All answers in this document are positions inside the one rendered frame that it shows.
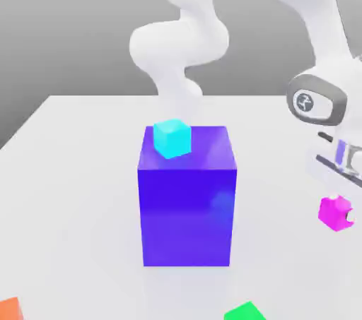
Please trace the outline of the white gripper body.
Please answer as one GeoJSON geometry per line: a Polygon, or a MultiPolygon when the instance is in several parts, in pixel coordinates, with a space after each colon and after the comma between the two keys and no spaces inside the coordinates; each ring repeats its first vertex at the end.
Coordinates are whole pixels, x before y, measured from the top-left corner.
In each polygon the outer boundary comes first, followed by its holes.
{"type": "Polygon", "coordinates": [[[307,155],[306,167],[313,178],[324,184],[328,194],[339,194],[352,204],[362,207],[362,179],[341,172],[321,155],[307,155]]]}

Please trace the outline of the small magenta cube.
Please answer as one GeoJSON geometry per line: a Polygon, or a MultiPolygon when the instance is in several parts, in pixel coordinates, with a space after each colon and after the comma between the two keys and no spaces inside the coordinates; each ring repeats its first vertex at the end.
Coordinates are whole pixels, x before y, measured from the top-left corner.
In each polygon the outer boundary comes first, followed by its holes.
{"type": "Polygon", "coordinates": [[[339,232],[354,225],[354,221],[348,220],[348,214],[352,209],[351,202],[343,196],[335,199],[324,197],[320,202],[318,218],[327,227],[339,232]]]}

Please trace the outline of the small green cube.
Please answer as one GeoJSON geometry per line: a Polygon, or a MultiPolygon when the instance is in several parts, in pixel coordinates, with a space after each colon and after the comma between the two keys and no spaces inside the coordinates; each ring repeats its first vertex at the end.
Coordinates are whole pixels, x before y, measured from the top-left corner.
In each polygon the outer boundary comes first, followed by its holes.
{"type": "Polygon", "coordinates": [[[266,320],[266,318],[261,311],[249,301],[226,312],[223,320],[266,320]]]}

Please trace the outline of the small cyan cube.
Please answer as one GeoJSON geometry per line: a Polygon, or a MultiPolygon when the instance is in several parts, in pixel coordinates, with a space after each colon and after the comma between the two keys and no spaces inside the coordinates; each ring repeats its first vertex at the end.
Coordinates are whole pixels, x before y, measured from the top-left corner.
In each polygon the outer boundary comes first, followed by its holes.
{"type": "Polygon", "coordinates": [[[153,146],[166,159],[186,155],[192,151],[192,128],[179,119],[155,123],[153,146]]]}

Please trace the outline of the small orange cube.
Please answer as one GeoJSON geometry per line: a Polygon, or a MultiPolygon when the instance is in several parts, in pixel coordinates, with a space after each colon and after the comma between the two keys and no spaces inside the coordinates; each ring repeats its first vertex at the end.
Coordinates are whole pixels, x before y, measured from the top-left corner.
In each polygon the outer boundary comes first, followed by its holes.
{"type": "Polygon", "coordinates": [[[24,320],[17,297],[0,301],[0,320],[24,320]]]}

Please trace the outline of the large blue box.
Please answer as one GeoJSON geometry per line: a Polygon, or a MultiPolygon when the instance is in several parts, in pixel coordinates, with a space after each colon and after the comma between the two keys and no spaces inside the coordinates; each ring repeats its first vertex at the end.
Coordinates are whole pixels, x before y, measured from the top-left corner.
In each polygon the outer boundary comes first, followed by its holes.
{"type": "Polygon", "coordinates": [[[226,127],[192,127],[192,152],[172,159],[147,127],[137,177],[145,266],[229,265],[237,165],[226,127]]]}

